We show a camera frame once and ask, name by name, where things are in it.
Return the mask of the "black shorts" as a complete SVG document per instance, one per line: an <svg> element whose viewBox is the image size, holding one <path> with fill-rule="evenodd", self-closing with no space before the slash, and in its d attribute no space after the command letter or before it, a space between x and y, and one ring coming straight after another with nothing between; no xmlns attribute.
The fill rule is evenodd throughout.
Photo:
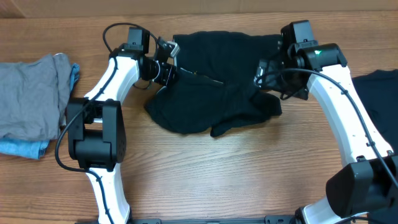
<svg viewBox="0 0 398 224"><path fill-rule="evenodd" d="M259 61L277 55L280 35L202 31L173 39L178 81L144 106L159 126L179 134L209 129L215 138L282 114L279 98L254 85Z"/></svg>

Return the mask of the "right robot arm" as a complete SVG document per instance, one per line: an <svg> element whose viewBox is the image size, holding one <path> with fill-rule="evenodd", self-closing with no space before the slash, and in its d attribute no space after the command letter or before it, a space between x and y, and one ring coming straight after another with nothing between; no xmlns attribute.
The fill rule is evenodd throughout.
<svg viewBox="0 0 398 224"><path fill-rule="evenodd" d="M293 215L268 215L266 223L349 223L397 205L397 156L371 121L336 44L321 45L308 20L284 26L281 61L261 60L254 84L281 100L313 95L338 142L342 169L319 201Z"/></svg>

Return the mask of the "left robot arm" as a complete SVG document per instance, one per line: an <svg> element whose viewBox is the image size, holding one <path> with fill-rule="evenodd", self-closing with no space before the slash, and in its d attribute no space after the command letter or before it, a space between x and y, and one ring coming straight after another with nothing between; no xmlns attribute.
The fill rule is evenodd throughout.
<svg viewBox="0 0 398 224"><path fill-rule="evenodd" d="M126 153L122 104L139 80L170 86L177 81L176 66L168 63L180 50L177 43L128 24L127 42L109 51L108 67L96 86L67 105L68 151L91 182L98 206L97 223L131 223L121 177Z"/></svg>

